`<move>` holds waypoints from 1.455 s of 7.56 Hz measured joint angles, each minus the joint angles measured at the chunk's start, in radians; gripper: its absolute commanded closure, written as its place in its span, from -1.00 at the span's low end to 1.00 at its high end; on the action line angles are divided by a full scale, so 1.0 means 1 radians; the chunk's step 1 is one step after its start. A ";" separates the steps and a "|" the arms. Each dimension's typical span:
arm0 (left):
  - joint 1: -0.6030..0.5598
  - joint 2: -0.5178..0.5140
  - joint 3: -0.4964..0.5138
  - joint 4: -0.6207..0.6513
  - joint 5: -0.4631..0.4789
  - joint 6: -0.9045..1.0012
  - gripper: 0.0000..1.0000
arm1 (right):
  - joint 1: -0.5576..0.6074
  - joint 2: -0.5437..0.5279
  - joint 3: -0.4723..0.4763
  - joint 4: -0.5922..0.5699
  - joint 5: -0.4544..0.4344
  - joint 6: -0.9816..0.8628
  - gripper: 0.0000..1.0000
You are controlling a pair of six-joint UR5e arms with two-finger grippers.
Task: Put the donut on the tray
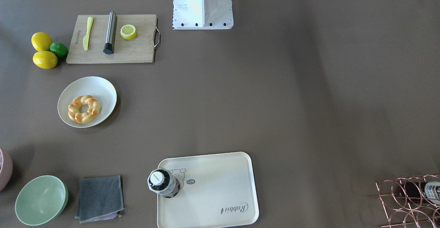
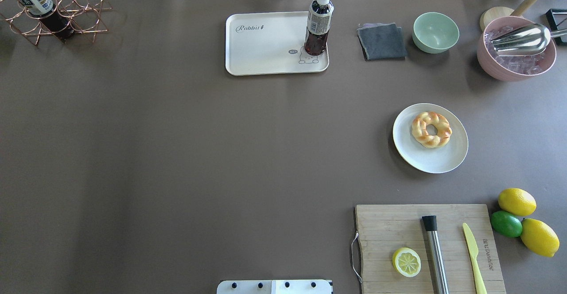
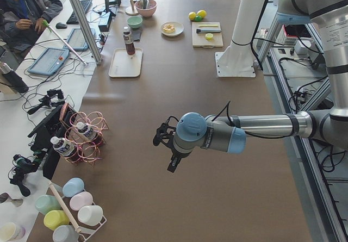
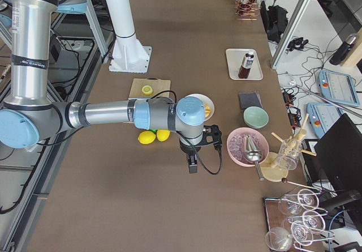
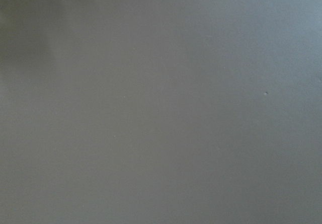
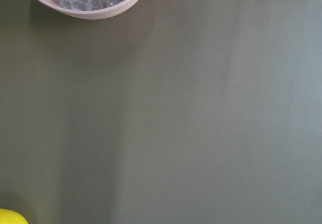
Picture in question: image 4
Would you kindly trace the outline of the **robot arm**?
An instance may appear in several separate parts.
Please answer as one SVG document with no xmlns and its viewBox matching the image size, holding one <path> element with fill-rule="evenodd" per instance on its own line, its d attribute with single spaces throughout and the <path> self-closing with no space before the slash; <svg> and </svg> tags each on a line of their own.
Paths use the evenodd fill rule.
<svg viewBox="0 0 362 252">
<path fill-rule="evenodd" d="M 51 14 L 86 13 L 87 0 L 11 0 L 11 92 L 1 110 L 1 142 L 12 148 L 34 146 L 63 131 L 103 123 L 133 123 L 139 129 L 169 130 L 179 135 L 189 172 L 202 161 L 210 127 L 197 97 L 166 97 L 101 104 L 51 102 L 47 99 Z"/>
</svg>

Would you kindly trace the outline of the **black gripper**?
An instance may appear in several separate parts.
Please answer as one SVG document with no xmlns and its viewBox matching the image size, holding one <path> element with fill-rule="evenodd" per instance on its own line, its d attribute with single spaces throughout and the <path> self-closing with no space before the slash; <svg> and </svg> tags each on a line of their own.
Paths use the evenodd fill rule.
<svg viewBox="0 0 362 252">
<path fill-rule="evenodd" d="M 179 143 L 180 143 L 180 149 L 186 154 L 189 173 L 190 174 L 197 173 L 198 165 L 197 165 L 196 154 L 199 152 L 201 147 L 190 145 L 185 139 L 182 139 L 181 137 L 179 139 Z"/>
</svg>

